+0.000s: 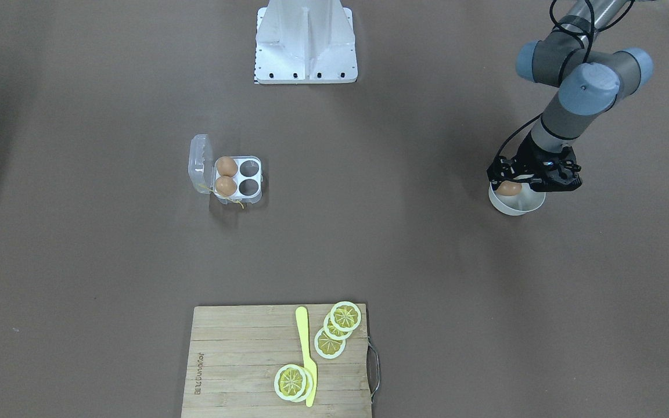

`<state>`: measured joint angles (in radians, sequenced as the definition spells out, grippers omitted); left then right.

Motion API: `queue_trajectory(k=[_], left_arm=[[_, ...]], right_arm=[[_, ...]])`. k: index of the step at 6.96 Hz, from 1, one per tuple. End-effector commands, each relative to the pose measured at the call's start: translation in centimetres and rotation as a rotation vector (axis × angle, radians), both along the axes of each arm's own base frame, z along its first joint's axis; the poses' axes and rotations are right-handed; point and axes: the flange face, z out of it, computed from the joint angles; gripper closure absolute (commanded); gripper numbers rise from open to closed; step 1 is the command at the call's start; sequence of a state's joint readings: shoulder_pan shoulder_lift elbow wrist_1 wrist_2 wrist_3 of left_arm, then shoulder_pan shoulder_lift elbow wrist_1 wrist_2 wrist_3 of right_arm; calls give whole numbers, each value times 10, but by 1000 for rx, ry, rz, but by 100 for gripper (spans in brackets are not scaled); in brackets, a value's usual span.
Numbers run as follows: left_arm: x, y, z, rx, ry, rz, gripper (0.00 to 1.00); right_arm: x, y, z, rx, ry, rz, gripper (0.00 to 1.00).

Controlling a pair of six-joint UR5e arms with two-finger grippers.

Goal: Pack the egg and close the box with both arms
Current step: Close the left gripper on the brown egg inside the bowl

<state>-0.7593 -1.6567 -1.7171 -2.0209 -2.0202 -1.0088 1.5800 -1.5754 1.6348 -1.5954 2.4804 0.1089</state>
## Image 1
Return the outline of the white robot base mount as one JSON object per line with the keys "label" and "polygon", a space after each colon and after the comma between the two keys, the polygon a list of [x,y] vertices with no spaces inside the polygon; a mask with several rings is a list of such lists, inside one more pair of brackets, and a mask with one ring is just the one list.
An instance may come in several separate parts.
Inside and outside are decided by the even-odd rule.
{"label": "white robot base mount", "polygon": [[270,1],[256,18],[253,80],[261,85],[353,83],[353,12],[340,1]]}

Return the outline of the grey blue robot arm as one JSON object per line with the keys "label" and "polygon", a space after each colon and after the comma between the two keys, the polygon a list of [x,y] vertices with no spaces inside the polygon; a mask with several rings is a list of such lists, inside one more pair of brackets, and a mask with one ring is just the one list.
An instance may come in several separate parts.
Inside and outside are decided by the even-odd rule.
{"label": "grey blue robot arm", "polygon": [[578,1],[542,40],[517,56],[517,74],[557,88],[544,111],[523,125],[527,135],[512,158],[497,152],[487,169],[490,188],[525,183],[538,193],[571,192],[582,185],[573,143],[598,116],[640,90],[652,77],[653,59],[640,48],[592,50],[598,35],[628,13],[632,1]]}

